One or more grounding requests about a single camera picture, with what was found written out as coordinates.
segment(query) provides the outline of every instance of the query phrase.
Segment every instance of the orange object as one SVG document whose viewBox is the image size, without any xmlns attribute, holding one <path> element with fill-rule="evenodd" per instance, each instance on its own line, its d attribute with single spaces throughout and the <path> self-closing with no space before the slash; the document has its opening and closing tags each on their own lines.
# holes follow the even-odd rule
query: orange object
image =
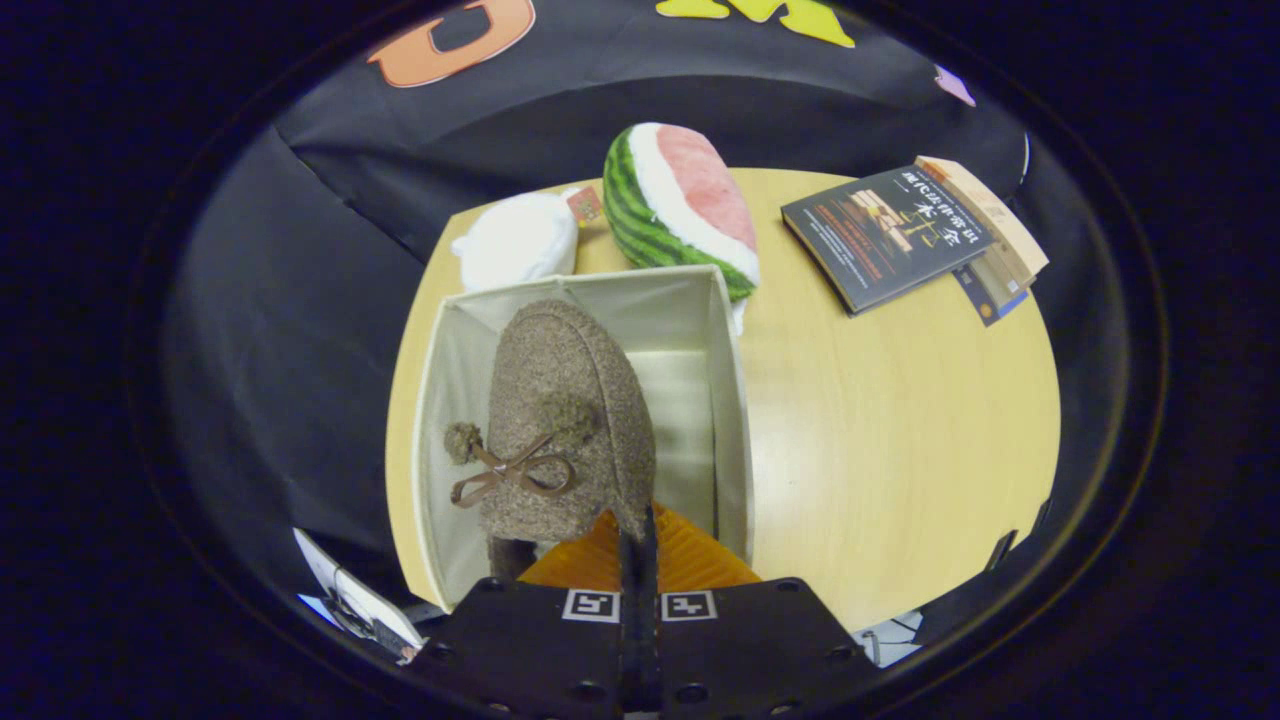
<svg viewBox="0 0 1280 720">
<path fill-rule="evenodd" d="M 653 503 L 658 529 L 658 592 L 727 588 L 759 575 L 684 515 Z M 524 583 L 618 592 L 618 521 L 605 511 L 586 536 L 550 548 L 520 577 Z"/>
</svg>

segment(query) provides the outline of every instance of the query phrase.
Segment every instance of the plush watermelon slice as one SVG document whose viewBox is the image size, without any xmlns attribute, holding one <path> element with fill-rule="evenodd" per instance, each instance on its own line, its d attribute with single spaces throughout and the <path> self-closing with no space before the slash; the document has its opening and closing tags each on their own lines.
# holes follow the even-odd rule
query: plush watermelon slice
<svg viewBox="0 0 1280 720">
<path fill-rule="evenodd" d="M 709 140 L 641 123 L 604 159 L 604 215 L 622 254 L 641 268 L 717 265 L 730 300 L 760 284 L 751 214 Z"/>
</svg>

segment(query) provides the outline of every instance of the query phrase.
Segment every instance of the pom-pom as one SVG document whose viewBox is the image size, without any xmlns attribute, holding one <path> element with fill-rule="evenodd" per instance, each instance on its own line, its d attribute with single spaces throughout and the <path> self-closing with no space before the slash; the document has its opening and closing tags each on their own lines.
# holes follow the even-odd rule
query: pom-pom
<svg viewBox="0 0 1280 720">
<path fill-rule="evenodd" d="M 471 423 L 453 423 L 444 430 L 444 450 L 454 465 L 466 465 L 476 459 L 472 445 L 484 446 L 480 428 Z"/>
</svg>

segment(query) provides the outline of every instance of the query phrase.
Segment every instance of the white storage bin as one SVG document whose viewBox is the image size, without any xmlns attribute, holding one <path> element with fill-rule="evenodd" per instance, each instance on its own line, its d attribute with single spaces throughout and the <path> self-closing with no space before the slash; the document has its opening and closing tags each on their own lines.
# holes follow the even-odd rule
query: white storage bin
<svg viewBox="0 0 1280 720">
<path fill-rule="evenodd" d="M 411 473 L 417 552 L 428 597 L 448 611 L 489 574 L 479 511 L 449 502 L 480 471 L 449 462 L 442 438 L 457 420 L 488 437 L 489 384 L 503 328 L 536 300 L 586 310 L 631 359 L 654 424 L 654 495 L 730 551 L 751 560 L 751 450 L 746 393 L 728 293 L 710 265 L 553 277 L 445 299 L 436 315 L 415 419 Z"/>
</svg>

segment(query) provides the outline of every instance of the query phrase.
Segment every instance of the wooden table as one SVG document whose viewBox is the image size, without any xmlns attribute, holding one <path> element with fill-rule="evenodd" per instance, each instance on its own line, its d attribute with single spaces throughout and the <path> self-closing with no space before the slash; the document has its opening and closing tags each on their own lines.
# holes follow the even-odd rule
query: wooden table
<svg viewBox="0 0 1280 720">
<path fill-rule="evenodd" d="M 850 178 L 732 173 L 751 208 L 762 273 L 740 338 L 751 565 L 763 578 L 804 578 L 856 630 L 946 593 L 982 571 L 1002 536 L 1018 530 L 1016 544 L 1030 532 L 1057 464 L 1048 334 L 1034 297 L 984 327 L 950 275 L 846 316 L 780 208 Z M 600 192 L 599 181 L 571 184 Z M 449 243 L 483 210 L 449 220 L 404 328 L 387 425 L 398 548 L 419 542 L 408 459 L 428 340 L 440 300 L 463 292 Z M 577 273 L 628 266 L 603 218 L 580 233 Z M 419 553 L 399 556 L 408 587 L 424 594 Z"/>
</svg>

